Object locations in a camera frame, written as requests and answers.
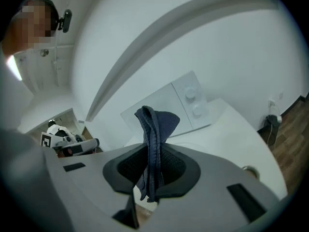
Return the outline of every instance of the person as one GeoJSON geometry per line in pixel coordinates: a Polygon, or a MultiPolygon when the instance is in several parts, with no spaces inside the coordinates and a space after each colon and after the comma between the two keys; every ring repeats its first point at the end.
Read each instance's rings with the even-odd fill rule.
{"type": "Polygon", "coordinates": [[[58,11],[51,0],[28,0],[11,20],[1,41],[4,58],[42,43],[53,36],[58,24],[58,11]]]}
{"type": "Polygon", "coordinates": [[[72,142],[76,143],[77,140],[75,139],[74,135],[68,130],[68,128],[64,126],[57,125],[53,120],[48,122],[48,129],[47,132],[49,134],[59,136],[59,137],[70,137],[72,142]]]}
{"type": "Polygon", "coordinates": [[[35,47],[43,39],[54,35],[59,24],[59,15],[50,0],[29,0],[14,15],[5,32],[0,34],[0,113],[9,116],[0,118],[0,128],[15,130],[21,121],[23,106],[19,96],[25,89],[7,65],[7,60],[20,51],[35,47]]]}

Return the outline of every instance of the white ceiling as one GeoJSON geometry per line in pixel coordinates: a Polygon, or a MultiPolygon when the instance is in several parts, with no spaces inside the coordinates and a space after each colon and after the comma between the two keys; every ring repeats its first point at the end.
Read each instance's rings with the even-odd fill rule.
{"type": "Polygon", "coordinates": [[[56,31],[48,43],[41,43],[36,49],[15,54],[16,64],[25,85],[34,94],[51,86],[65,86],[69,83],[70,60],[78,32],[83,26],[88,11],[96,0],[52,0],[59,16],[71,9],[72,20],[67,33],[56,31]],[[40,50],[48,49],[49,54],[41,57],[40,50]]]}

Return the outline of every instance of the ceiling light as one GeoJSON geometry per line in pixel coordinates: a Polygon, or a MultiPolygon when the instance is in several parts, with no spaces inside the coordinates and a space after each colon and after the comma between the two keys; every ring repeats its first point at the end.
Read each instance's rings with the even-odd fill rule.
{"type": "Polygon", "coordinates": [[[18,67],[15,62],[14,55],[10,56],[9,59],[6,61],[6,65],[9,67],[10,71],[14,74],[14,76],[19,80],[23,80],[19,73],[18,67]]]}

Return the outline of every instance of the power outlet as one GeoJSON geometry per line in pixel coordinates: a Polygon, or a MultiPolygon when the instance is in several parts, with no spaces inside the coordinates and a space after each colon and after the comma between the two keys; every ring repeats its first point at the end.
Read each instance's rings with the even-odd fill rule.
{"type": "Polygon", "coordinates": [[[268,100],[268,107],[275,106],[276,102],[273,99],[268,100]]]}

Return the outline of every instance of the wooden floor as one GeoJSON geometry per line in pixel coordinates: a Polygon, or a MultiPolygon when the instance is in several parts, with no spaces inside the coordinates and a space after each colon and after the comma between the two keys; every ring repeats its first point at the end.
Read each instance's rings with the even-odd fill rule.
{"type": "MultiPolygon", "coordinates": [[[[265,142],[268,136],[269,132],[261,133],[265,142]]],[[[288,193],[294,193],[309,165],[309,101],[298,101],[282,117],[277,140],[269,148],[280,166],[288,193]]]]}
{"type": "Polygon", "coordinates": [[[153,214],[152,211],[149,211],[138,204],[135,204],[136,216],[139,222],[140,227],[145,224],[148,218],[153,214]]]}

